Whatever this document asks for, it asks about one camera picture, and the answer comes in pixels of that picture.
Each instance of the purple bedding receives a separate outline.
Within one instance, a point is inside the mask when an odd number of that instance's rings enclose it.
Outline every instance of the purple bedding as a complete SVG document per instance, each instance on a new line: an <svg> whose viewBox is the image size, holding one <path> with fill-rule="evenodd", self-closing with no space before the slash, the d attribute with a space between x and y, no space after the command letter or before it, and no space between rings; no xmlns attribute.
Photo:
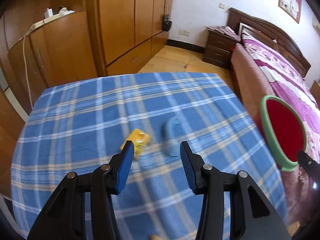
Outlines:
<svg viewBox="0 0 320 240"><path fill-rule="evenodd" d="M308 134L308 155L320 160L320 111L314 97L298 71L278 52L258 41L245 31L242 39L268 79L275 94L290 104L302 119ZM297 166L294 172L281 172L285 188L289 222L304 224L312 214L312 183L306 172Z"/></svg>

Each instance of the red object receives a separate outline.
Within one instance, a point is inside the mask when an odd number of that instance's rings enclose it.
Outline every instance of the red object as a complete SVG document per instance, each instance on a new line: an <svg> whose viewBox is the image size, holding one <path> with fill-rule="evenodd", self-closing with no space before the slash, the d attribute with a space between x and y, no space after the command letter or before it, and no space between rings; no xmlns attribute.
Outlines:
<svg viewBox="0 0 320 240"><path fill-rule="evenodd" d="M297 117L283 104L268 99L267 111L273 132L284 154L293 162L297 162L297 152L304 148L304 134ZM259 113L254 117L261 134L272 132L263 130Z"/></svg>

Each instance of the trash bin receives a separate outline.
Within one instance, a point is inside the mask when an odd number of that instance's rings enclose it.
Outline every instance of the trash bin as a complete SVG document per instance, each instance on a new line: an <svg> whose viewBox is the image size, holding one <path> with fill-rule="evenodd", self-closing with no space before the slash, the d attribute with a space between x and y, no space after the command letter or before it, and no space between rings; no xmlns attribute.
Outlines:
<svg viewBox="0 0 320 240"><path fill-rule="evenodd" d="M307 133L298 114L282 99L267 95L254 121L281 171L294 171L297 153L307 151Z"/></svg>

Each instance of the picture frame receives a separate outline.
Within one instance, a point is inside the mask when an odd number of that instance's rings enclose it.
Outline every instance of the picture frame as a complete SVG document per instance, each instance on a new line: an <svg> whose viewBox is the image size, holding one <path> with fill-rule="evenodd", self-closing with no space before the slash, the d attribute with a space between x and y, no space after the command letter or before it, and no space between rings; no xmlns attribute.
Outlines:
<svg viewBox="0 0 320 240"><path fill-rule="evenodd" d="M278 6L289 14L297 23L300 22L301 0L279 0Z"/></svg>

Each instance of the blue tablecloth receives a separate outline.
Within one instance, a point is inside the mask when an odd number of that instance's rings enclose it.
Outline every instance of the blue tablecloth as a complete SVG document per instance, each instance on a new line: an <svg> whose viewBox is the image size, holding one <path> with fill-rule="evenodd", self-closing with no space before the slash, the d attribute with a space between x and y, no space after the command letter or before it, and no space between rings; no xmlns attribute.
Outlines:
<svg viewBox="0 0 320 240"><path fill-rule="evenodd" d="M286 217L280 174L241 102L215 74L145 73L91 79L45 90L26 123L12 160L12 202L24 236L65 174L92 172L119 152L138 128L152 136L114 196L120 234L143 240L194 239L202 196L188 187L180 157L161 152L161 126L177 116L192 151L220 171L247 171ZM87 237L92 239L90 196ZM225 193L224 239L230 203Z"/></svg>

